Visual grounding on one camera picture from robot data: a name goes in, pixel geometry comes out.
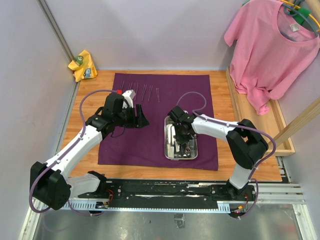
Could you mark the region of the purple surgical wrap cloth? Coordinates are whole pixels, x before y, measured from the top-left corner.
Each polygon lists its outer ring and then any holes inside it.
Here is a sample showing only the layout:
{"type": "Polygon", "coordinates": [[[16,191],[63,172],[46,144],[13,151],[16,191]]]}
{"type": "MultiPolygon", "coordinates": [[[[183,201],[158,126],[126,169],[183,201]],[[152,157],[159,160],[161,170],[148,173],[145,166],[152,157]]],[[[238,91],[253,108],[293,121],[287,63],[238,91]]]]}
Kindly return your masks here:
{"type": "Polygon", "coordinates": [[[99,145],[98,164],[128,165],[159,168],[191,168],[216,171],[218,169],[217,140],[207,135],[196,139],[198,156],[193,160],[170,160],[165,157],[165,118],[172,108],[179,105],[185,111],[203,107],[202,113],[214,116],[210,77],[208,75],[157,75],[116,73],[113,89],[123,90],[130,83],[138,83],[136,104],[142,106],[149,121],[144,128],[116,128],[114,137],[106,137],[99,145]],[[142,101],[143,87],[147,85],[142,101]],[[153,86],[148,102],[149,88],[153,86]],[[158,102],[156,88],[159,88],[158,102]]]}

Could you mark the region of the steel instrument tray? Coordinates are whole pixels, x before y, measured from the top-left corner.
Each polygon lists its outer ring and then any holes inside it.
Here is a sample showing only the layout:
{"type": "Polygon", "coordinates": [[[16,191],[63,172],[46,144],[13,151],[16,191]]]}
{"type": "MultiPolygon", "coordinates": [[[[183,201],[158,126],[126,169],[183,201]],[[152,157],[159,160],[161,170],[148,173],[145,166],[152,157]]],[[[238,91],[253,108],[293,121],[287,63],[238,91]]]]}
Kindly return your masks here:
{"type": "MultiPolygon", "coordinates": [[[[171,118],[169,116],[167,116],[165,119],[164,119],[164,155],[165,155],[165,143],[166,143],[166,134],[165,134],[165,131],[166,131],[166,126],[168,124],[173,124],[174,122],[171,120],[171,118]]],[[[182,161],[182,160],[194,160],[195,158],[198,157],[198,144],[197,144],[197,139],[193,139],[193,140],[190,140],[189,142],[186,142],[186,143],[178,143],[180,145],[180,158],[179,159],[175,159],[175,160],[172,160],[172,161],[182,161]],[[192,157],[187,157],[184,153],[184,144],[193,144],[194,146],[194,155],[192,157]]]]}

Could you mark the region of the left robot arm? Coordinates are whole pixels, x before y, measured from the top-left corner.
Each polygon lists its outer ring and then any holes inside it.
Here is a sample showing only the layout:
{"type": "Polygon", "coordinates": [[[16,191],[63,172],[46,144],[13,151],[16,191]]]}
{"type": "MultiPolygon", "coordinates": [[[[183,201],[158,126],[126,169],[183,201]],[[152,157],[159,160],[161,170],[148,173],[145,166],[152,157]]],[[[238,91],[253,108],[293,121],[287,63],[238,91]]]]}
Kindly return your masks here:
{"type": "Polygon", "coordinates": [[[60,152],[44,163],[36,162],[30,169],[29,206],[39,213],[33,205],[37,199],[48,209],[59,210],[71,198],[89,193],[96,198],[111,194],[107,178],[95,171],[80,177],[70,177],[70,173],[80,160],[117,127],[141,129],[149,125],[140,104],[134,105],[135,91],[110,90],[104,106],[83,119],[82,129],[76,137],[60,152]]]}

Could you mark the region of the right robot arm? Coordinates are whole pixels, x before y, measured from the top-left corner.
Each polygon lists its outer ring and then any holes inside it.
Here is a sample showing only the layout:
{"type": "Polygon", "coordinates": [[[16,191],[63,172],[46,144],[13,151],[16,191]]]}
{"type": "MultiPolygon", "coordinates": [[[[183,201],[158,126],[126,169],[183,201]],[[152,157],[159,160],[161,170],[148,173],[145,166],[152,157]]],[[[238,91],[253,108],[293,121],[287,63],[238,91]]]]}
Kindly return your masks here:
{"type": "Polygon", "coordinates": [[[189,114],[178,105],[170,110],[168,116],[173,121],[176,140],[180,144],[185,144],[198,135],[228,143],[235,167],[222,191],[224,196],[232,200],[240,199],[254,167],[269,149],[262,132],[248,119],[240,122],[223,121],[196,111],[189,114]]]}

